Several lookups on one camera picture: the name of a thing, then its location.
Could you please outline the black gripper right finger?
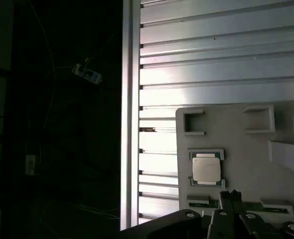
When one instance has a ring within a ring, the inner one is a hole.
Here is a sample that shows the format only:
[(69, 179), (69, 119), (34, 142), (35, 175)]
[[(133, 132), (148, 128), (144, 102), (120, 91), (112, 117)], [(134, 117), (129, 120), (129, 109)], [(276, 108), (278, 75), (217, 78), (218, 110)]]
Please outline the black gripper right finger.
[(257, 214), (245, 211), (240, 192), (233, 190), (231, 196), (237, 239), (294, 239), (294, 222), (282, 223), (277, 228)]

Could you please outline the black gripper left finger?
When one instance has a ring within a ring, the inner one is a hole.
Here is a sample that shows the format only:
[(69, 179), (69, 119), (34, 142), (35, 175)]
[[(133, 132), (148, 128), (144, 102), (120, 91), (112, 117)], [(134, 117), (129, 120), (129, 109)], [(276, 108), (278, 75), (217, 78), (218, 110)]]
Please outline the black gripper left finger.
[(230, 218), (233, 192), (220, 192), (220, 209), (215, 210), (208, 226), (203, 216), (183, 209), (119, 232), (121, 239), (232, 239), (234, 223)]

